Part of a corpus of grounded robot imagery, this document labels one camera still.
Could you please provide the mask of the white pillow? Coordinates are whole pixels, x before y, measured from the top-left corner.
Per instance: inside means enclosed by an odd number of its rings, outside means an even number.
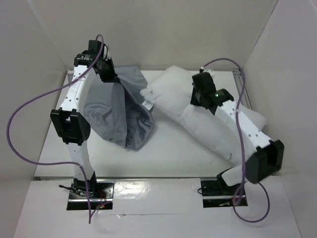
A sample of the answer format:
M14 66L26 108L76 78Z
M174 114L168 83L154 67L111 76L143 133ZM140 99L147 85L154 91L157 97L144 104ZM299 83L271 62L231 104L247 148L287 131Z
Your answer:
M193 74L171 66L149 83L140 94L163 114L179 123L193 137L234 165L242 163L236 132L209 110L191 105Z

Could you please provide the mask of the grey pillowcase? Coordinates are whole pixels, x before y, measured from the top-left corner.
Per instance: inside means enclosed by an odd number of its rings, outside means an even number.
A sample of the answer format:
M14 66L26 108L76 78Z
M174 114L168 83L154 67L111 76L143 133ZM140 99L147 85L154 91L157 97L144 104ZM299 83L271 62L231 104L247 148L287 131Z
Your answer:
M102 139L138 151L155 128L151 108L145 107L141 90L148 85L136 65L114 69L114 82L102 82L92 69L69 87L61 104L76 109Z

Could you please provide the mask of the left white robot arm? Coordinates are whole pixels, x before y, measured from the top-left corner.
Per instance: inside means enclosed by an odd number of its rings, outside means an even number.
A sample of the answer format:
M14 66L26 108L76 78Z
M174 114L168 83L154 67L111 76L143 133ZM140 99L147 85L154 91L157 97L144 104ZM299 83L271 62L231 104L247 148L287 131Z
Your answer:
M103 83L119 82L106 45L97 39L90 40L88 49L75 57L74 75L66 97L59 108L50 113L57 135L66 144L71 161L75 163L71 190L87 198L98 192L87 146L91 126L84 118L86 98L95 79Z

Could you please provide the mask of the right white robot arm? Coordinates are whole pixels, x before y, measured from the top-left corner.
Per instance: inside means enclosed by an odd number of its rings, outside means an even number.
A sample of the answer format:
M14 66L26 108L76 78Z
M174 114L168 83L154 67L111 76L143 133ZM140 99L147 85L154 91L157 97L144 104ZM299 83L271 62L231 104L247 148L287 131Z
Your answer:
M282 167L284 144L272 140L257 128L238 108L234 97L226 89L216 89L207 71L192 77L191 104L209 110L240 140L241 162L217 175L216 189L228 194L234 185L249 181L257 184Z

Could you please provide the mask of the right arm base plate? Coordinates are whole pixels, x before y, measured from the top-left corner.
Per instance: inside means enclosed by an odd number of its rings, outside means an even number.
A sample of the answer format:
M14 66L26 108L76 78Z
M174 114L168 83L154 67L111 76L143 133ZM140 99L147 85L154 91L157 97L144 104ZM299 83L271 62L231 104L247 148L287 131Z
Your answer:
M234 196L239 185L219 187L217 180L213 178L201 180L201 187L197 192L202 196L204 208L233 207L233 199L239 198L239 195Z

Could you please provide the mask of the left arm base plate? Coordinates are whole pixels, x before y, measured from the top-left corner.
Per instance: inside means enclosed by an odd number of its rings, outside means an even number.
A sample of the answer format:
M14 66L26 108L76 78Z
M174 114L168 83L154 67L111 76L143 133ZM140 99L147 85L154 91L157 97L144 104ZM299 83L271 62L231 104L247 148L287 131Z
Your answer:
M75 191L72 184L69 190L69 196L66 209L68 211L88 210L87 196L84 190ZM89 192L91 210L99 206L99 210L113 209L114 182L106 180L97 180L97 187L94 193Z

